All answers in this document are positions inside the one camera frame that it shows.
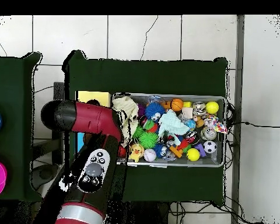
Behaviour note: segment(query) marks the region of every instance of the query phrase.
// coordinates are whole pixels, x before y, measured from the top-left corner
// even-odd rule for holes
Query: yellow block
[[[184,107],[191,107],[191,106],[192,106],[192,102],[190,102],[190,101],[184,102]]]
[[[111,106],[111,94],[108,92],[78,91],[78,100],[85,103],[89,100],[97,100],[101,106]]]

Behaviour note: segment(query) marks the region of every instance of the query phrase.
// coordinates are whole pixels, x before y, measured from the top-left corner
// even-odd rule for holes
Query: purple ball
[[[138,118],[141,118],[145,114],[145,106],[138,104]]]

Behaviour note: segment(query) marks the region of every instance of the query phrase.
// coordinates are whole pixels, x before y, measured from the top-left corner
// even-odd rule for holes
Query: white ball
[[[153,149],[145,149],[144,151],[144,159],[147,162],[152,162],[156,159],[156,152]]]
[[[206,141],[203,144],[204,151],[208,154],[212,154],[217,150],[217,144],[213,141]]]

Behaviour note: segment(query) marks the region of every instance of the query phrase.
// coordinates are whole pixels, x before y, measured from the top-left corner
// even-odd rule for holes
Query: dark green surface
[[[0,199],[39,201],[30,185],[32,74],[41,54],[0,57],[0,162],[8,179]]]
[[[71,99],[75,99],[78,90],[225,97],[225,58],[171,62],[86,60],[80,51],[68,58],[65,65]],[[74,148],[71,135],[71,155]],[[117,166],[113,193],[120,192],[123,186],[124,169]],[[123,200],[213,200],[222,205],[223,167],[128,167]]]

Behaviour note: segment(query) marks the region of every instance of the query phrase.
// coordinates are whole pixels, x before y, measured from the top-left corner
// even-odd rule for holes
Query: yellow rubber duck
[[[133,144],[130,149],[129,160],[132,159],[135,162],[139,162],[139,159],[144,155],[144,148],[141,144]]]

